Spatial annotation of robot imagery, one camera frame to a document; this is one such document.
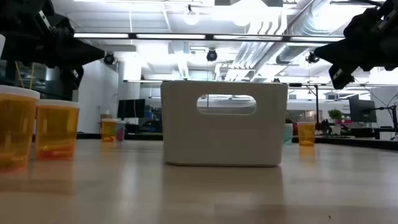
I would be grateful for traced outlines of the clear pill bottle pink pills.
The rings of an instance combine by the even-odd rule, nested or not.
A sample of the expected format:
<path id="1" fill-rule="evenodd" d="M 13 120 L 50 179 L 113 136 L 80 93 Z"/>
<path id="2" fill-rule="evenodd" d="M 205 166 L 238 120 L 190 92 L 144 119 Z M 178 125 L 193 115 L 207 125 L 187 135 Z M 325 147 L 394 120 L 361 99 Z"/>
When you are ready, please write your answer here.
<path id="1" fill-rule="evenodd" d="M 123 142 L 125 137 L 125 125 L 124 121 L 118 121 L 116 126 L 116 139 L 118 142 Z"/>

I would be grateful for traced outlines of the white globe pendant lamp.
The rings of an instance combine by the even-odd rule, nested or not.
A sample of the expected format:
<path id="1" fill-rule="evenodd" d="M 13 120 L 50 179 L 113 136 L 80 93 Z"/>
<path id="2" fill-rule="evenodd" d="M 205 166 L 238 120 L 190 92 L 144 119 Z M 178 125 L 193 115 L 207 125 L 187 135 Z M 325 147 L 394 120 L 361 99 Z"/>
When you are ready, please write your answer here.
<path id="1" fill-rule="evenodd" d="M 184 11 L 183 19 L 186 24 L 195 25 L 200 20 L 200 13 L 191 4 L 188 4 L 187 9 Z"/>

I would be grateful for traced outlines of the black monitor on arm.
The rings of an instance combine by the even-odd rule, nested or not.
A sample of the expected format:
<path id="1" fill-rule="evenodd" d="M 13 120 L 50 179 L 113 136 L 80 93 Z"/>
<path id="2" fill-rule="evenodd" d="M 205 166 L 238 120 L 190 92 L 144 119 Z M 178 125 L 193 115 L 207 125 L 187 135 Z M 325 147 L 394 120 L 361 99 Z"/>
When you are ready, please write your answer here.
<path id="1" fill-rule="evenodd" d="M 376 123 L 375 103 L 371 100 L 360 100 L 358 96 L 349 98 L 351 120 L 362 123 Z"/>

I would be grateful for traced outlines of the black background stand post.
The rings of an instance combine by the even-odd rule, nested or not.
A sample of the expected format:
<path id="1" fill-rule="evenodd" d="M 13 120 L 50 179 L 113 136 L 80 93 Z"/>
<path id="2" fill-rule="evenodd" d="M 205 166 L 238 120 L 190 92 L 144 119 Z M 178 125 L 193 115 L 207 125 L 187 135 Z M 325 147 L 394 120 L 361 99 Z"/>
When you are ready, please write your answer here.
<path id="1" fill-rule="evenodd" d="M 304 83 L 288 83 L 287 86 L 289 88 L 301 88 L 301 87 L 306 87 L 310 93 L 312 93 L 315 96 L 315 103 L 316 103 L 316 124 L 320 123 L 320 113 L 319 113 L 319 87 L 317 84 L 304 84 Z"/>

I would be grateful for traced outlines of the black aluminium table frame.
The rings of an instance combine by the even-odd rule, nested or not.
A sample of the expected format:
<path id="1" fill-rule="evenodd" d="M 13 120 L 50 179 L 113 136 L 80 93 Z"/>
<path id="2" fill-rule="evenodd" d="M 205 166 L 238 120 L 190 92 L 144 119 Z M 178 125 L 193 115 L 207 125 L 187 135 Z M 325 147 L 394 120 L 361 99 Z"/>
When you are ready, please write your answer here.
<path id="1" fill-rule="evenodd" d="M 78 133 L 77 139 L 101 139 L 100 134 L 89 134 L 89 133 Z M 124 137 L 124 140 L 128 141 L 163 141 L 163 135 L 158 134 L 127 134 Z M 218 142 L 218 138 L 216 137 L 195 137 L 190 139 L 177 139 L 177 140 L 188 140 L 188 142 L 199 142 L 199 143 L 207 143 L 207 142 Z M 268 139 L 254 139 L 255 146 L 265 146 L 268 142 Z M 251 144 L 250 139 L 243 139 L 243 144 L 248 145 Z M 299 143 L 299 137 L 293 137 L 292 143 Z M 339 145 L 339 146 L 349 146 L 349 147 L 363 147 L 363 148 L 370 148 L 370 149 L 383 149 L 388 151 L 396 151 L 398 152 L 398 141 L 390 141 L 390 140 L 377 140 L 377 139 L 355 139 L 355 138 L 335 138 L 330 136 L 315 136 L 315 144 L 332 144 L 332 145 Z"/>

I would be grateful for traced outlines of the black beam with light strips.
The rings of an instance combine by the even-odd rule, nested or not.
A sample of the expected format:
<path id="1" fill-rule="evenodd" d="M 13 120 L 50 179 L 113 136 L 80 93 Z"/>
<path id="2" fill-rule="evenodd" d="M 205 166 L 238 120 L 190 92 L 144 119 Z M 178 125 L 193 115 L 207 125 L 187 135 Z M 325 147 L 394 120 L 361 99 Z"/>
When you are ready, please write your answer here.
<path id="1" fill-rule="evenodd" d="M 240 35 L 240 34 L 177 34 L 177 33 L 75 33 L 78 39 L 123 40 L 203 40 L 226 42 L 293 42 L 328 44 L 343 40 L 329 35 Z"/>

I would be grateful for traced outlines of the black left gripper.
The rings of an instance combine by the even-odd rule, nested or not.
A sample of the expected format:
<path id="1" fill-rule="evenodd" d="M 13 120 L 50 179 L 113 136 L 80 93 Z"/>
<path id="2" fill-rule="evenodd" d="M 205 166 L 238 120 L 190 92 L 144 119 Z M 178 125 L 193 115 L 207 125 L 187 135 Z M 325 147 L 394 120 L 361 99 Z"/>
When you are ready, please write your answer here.
<path id="1" fill-rule="evenodd" d="M 43 63 L 61 70 L 60 79 L 77 90 L 83 66 L 104 58 L 105 51 L 73 37 L 65 16 L 57 14 L 51 0 L 0 0 L 0 35 L 5 37 L 1 60 Z"/>

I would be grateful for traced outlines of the amber pill bottle white cap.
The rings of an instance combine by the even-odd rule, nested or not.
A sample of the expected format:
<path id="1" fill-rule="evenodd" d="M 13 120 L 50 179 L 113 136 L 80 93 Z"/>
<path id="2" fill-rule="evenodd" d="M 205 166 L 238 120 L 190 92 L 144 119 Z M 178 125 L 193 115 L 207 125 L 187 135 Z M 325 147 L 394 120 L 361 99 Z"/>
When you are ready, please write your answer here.
<path id="1" fill-rule="evenodd" d="M 104 118 L 101 120 L 101 141 L 116 142 L 118 120 L 114 118 Z"/>
<path id="2" fill-rule="evenodd" d="M 315 123 L 299 122 L 298 127 L 298 143 L 300 146 L 315 145 Z"/>
<path id="3" fill-rule="evenodd" d="M 35 158 L 38 160 L 72 160 L 75 153 L 80 107 L 64 100 L 38 101 Z"/>
<path id="4" fill-rule="evenodd" d="M 0 85 L 0 171 L 28 164 L 39 100 L 37 91 Z"/>

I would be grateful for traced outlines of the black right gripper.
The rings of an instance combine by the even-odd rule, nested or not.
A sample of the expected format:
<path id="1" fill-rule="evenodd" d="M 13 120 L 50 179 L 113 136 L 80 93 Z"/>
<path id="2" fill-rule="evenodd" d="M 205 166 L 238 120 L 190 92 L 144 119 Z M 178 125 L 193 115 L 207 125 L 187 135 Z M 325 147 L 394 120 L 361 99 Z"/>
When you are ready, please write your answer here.
<path id="1" fill-rule="evenodd" d="M 352 18 L 343 31 L 345 39 L 313 52 L 332 63 L 328 73 L 336 90 L 354 82 L 355 65 L 364 71 L 374 67 L 387 71 L 398 68 L 398 0 L 386 0 L 382 4 L 373 0 L 356 1 L 374 7 Z"/>

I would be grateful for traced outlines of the green office plant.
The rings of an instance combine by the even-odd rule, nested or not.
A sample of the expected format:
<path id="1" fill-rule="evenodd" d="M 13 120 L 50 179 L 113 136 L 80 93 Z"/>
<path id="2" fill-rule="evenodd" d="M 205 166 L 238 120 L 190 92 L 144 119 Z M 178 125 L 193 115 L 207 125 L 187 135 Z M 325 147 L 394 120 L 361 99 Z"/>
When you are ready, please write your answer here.
<path id="1" fill-rule="evenodd" d="M 343 113 L 338 109 L 329 110 L 328 115 L 329 115 L 330 119 L 333 120 L 334 123 L 341 121 L 341 119 L 343 117 Z"/>

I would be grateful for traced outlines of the silver ventilation duct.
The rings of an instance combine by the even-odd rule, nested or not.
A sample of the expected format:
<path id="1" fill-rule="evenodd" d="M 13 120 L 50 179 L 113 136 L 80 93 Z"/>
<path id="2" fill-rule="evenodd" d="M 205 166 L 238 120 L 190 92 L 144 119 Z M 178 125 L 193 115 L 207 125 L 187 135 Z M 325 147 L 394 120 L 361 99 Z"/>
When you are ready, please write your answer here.
<path id="1" fill-rule="evenodd" d="M 337 22 L 327 22 L 327 19 L 333 14 L 331 1 L 313 0 L 293 24 L 288 27 L 288 35 L 330 35 L 339 27 Z M 289 64 L 306 50 L 307 47 L 305 46 L 293 46 L 292 43 L 286 43 L 286 47 L 276 57 L 276 62 Z"/>

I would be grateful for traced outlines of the clear pill bottle teal tint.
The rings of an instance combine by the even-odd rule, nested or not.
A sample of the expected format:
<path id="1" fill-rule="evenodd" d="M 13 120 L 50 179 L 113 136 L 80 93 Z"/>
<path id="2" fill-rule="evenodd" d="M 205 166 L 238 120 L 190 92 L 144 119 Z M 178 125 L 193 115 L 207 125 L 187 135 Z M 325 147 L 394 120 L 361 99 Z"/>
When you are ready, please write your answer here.
<path id="1" fill-rule="evenodd" d="M 293 124 L 285 123 L 285 128 L 284 128 L 284 144 L 285 145 L 292 144 L 293 133 L 294 133 Z"/>

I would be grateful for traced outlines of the black computer monitor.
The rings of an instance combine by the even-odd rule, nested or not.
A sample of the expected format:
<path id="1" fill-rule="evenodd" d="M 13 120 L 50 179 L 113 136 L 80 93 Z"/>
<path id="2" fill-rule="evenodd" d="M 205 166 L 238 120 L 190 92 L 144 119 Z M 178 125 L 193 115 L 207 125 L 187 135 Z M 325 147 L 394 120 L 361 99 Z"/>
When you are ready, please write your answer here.
<path id="1" fill-rule="evenodd" d="M 117 118 L 143 118 L 146 100 L 119 100 Z"/>

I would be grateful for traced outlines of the dark office desk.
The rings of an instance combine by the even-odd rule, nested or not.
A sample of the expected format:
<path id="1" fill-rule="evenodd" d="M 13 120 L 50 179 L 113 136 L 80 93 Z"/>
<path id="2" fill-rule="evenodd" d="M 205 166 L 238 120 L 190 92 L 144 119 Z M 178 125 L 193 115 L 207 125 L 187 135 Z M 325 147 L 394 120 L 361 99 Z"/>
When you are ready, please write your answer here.
<path id="1" fill-rule="evenodd" d="M 394 133 L 398 134 L 398 128 L 381 127 L 381 128 L 352 128 L 343 126 L 342 130 L 345 130 L 345 135 L 354 136 L 356 138 L 374 138 L 377 140 L 381 139 L 381 133 Z"/>

